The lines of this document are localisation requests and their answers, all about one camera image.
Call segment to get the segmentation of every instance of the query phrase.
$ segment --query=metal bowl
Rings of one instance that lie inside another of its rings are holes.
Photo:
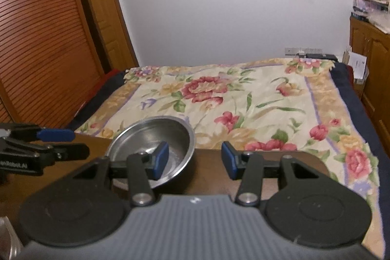
[[[169,145],[169,158],[161,178],[149,180],[153,189],[178,175],[194,153],[194,130],[184,120],[173,116],[156,116],[136,122],[111,142],[105,155],[111,161],[124,161],[129,154],[153,152],[161,141]],[[127,179],[114,179],[113,184],[128,190]]]

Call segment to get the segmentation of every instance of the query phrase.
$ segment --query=gray ribbed cover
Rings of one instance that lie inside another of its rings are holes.
[[[288,241],[269,228],[255,208],[226,195],[171,196],[134,209],[122,226],[99,242],[77,248],[30,243],[17,259],[251,260],[376,259],[361,245],[316,250]]]

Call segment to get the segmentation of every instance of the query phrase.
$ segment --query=bed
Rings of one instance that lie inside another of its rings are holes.
[[[188,121],[196,147],[303,150],[370,205],[363,244],[387,259],[390,160],[342,63],[269,59],[236,65],[143,67],[111,77],[68,126],[114,138],[150,116]]]

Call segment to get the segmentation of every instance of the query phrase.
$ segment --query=wooden cabinet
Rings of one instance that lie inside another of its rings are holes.
[[[361,100],[390,154],[390,35],[355,18],[350,22],[352,51],[367,56],[370,70]]]

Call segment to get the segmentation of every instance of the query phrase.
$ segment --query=blue gripper pad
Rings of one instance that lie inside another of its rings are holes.
[[[222,162],[226,172],[232,180],[237,180],[238,168],[235,162],[235,150],[230,149],[227,143],[223,142],[221,147]]]
[[[158,147],[153,151],[152,156],[155,157],[155,165],[153,167],[152,180],[158,180],[164,171],[166,163],[169,158],[169,145],[167,142],[162,141]]]
[[[67,142],[73,141],[75,137],[70,129],[44,128],[37,133],[37,138],[45,142]]]

